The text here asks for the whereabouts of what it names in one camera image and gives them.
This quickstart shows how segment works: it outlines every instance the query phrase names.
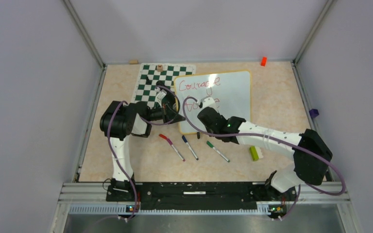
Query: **green and white checkered board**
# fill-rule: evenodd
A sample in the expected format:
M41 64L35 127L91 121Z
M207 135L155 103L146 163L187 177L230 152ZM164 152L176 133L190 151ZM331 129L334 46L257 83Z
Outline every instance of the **green and white checkered board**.
M156 70L157 65L163 65L164 69L162 72ZM155 86L158 80L164 81L165 86L170 86L171 90L174 91L174 79L177 76L195 74L195 70L196 67L194 65L142 63L131 102L136 103L143 101L146 102L149 107L153 108L156 96ZM151 84L147 84L147 77L152 81Z

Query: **gray floor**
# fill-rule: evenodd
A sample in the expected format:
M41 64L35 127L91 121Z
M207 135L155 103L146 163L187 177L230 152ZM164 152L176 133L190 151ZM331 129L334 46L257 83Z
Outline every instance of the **gray floor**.
M65 233L82 233L104 215L69 215ZM343 233L335 205L297 205L282 222L261 216L137 216L126 224L110 218L86 233Z

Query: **table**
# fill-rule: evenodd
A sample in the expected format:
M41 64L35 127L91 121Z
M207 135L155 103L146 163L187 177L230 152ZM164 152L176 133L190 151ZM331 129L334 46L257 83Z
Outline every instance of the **table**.
M290 62L194 63L197 74L247 69L252 74L252 119L263 127L285 132L304 132L309 128L300 92ZM112 157L108 142L99 129L99 121L113 100L132 97L140 65L108 65L102 86L94 124L86 148L80 182L101 182L112 177ZM182 160L158 135L169 137L185 157ZM131 137L130 161L137 182L237 182L264 181L291 161L284 156L261 149L263 159L253 162L249 146L223 143L202 135L186 135L199 156L195 160L181 139L178 125L153 126L148 138ZM230 160L227 163L207 144L209 140Z

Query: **red block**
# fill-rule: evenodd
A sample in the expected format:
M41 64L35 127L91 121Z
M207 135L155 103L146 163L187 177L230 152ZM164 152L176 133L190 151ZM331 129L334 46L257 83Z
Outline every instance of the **red block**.
M267 57L263 57L261 61L261 66L264 67L266 63L267 63Z

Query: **green marker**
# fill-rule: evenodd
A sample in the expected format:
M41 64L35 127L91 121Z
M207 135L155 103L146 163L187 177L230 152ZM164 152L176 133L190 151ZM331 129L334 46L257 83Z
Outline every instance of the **green marker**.
M218 154L220 154L220 156L222 156L222 158L224 158L227 162L230 162L230 160L225 157L225 155L223 155L217 148L214 147L214 145L212 145L209 141L206 142L210 148L214 149Z

